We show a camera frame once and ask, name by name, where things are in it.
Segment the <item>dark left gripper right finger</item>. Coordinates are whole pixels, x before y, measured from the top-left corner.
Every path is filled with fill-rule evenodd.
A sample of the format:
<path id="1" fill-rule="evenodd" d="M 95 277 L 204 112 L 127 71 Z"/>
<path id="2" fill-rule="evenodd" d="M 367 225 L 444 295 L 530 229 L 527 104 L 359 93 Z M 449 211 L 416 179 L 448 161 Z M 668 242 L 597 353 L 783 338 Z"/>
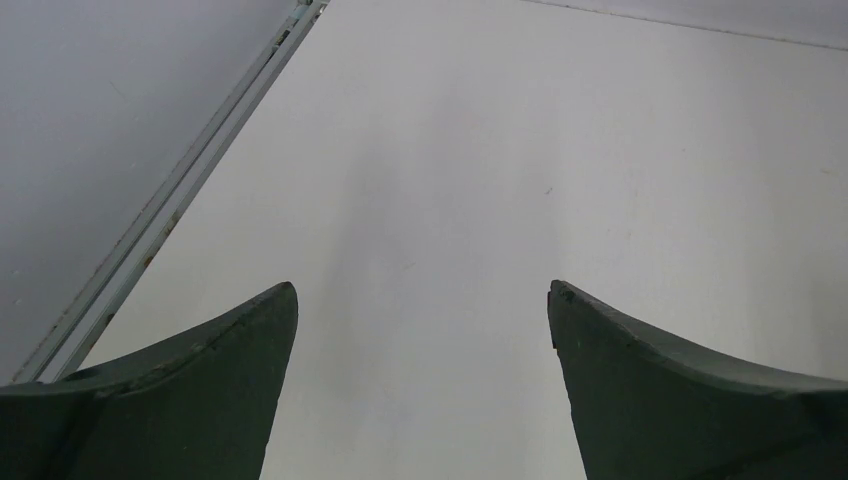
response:
<path id="1" fill-rule="evenodd" d="M 768 367 L 555 280 L 552 344 L 590 479 L 843 479 L 845 382 Z"/>

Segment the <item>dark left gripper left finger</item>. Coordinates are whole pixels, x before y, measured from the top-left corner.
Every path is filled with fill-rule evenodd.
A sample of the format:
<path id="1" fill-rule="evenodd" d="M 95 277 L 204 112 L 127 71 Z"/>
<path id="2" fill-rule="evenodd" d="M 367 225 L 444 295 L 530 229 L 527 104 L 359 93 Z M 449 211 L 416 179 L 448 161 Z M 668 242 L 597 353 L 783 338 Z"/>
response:
<path id="1" fill-rule="evenodd" d="M 298 325 L 288 282 L 131 354 L 1 391 L 5 479 L 256 479 Z"/>

